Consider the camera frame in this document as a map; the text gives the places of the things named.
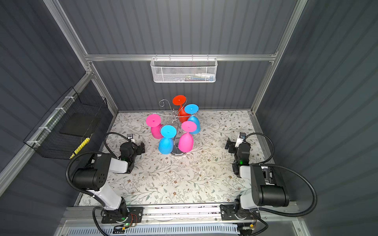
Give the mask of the blue wine glass back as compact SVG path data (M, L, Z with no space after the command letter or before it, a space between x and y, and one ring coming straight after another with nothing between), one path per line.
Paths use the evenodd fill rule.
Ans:
M200 127L199 119L195 116L195 114L199 111L199 107L196 104L189 104L189 105L186 105L184 110L187 114L191 115L188 118L188 121L194 122L197 126L196 130L194 132L191 132L191 134L192 135L198 134L200 132L201 127Z

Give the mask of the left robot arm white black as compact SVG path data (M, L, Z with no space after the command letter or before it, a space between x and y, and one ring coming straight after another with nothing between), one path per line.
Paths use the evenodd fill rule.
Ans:
M118 195L107 182L108 174L130 174L135 158L145 152L144 143L136 145L126 142L120 146L120 157L111 153L93 153L87 166L77 169L70 177L78 189L89 193L100 204L102 224L118 223L131 227L142 220L142 207L128 207L123 197Z

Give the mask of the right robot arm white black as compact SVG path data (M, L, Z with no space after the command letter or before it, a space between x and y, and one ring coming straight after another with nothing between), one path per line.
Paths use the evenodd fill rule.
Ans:
M232 169L241 179L250 181L251 187L238 195L232 205L220 205L221 219L253 220L260 216L262 207L287 207L290 203L289 194L281 172L270 166L248 164L247 155L250 145L238 138L236 142L227 140L225 149L234 154Z

